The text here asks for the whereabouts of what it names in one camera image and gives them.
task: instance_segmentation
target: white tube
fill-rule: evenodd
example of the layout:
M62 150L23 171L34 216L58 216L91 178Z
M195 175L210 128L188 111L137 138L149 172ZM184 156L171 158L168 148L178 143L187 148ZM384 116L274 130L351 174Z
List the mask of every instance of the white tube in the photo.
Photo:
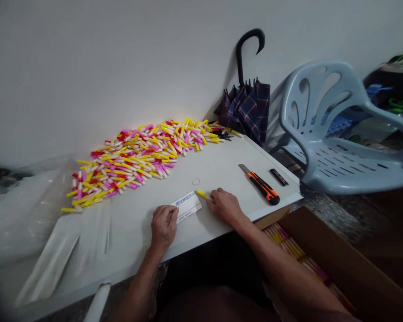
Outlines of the white tube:
M86 313L84 322L99 322L102 316L104 305L106 304L107 297L109 296L109 291L111 290L110 283L100 285L97 293L91 302L90 308Z

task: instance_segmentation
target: label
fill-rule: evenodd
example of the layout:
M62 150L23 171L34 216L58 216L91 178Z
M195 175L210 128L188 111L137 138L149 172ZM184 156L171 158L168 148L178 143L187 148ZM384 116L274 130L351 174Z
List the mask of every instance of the label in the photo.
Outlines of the label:
M176 221L177 224L202 208L202 204L194 191L187 193L185 196L179 198L170 205L179 208L178 218Z

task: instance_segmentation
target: hand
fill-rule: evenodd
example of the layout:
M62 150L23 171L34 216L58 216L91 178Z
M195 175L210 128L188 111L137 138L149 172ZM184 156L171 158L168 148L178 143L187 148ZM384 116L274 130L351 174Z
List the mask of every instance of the hand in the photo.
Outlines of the hand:
M207 200L210 212L223 223L236 229L238 225L248 220L247 216L242 212L235 195L224 191L222 188L218 188L217 190L212 190L210 196L214 200Z
M162 255L175 239L178 212L178 207L163 205L159 206L152 216L151 248Z

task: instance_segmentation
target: black curved handle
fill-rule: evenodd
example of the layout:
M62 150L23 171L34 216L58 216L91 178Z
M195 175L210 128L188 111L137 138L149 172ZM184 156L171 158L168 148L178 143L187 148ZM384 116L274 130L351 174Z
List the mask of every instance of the black curved handle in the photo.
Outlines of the black curved handle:
M243 86L243 69L242 69L242 45L243 43L248 40L251 37L257 37L258 38L258 51L261 52L261 49L264 48L264 41L266 37L264 36L264 33L261 29L252 29L245 33L242 38L237 43L236 46L236 58L237 58L237 72L239 74L239 84L240 86Z

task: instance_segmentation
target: plaid umbrella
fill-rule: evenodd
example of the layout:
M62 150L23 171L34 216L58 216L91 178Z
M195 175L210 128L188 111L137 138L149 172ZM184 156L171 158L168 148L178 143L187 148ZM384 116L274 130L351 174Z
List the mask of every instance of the plaid umbrella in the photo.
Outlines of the plaid umbrella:
M256 36L259 39L257 54L264 47L264 33L260 29L247 32L237 43L236 56L239 73L239 89L233 86L230 93L224 90L220 105L215 110L222 126L246 134L262 146L266 140L267 119L270 106L270 85L258 79L251 86L243 83L241 48L245 40Z

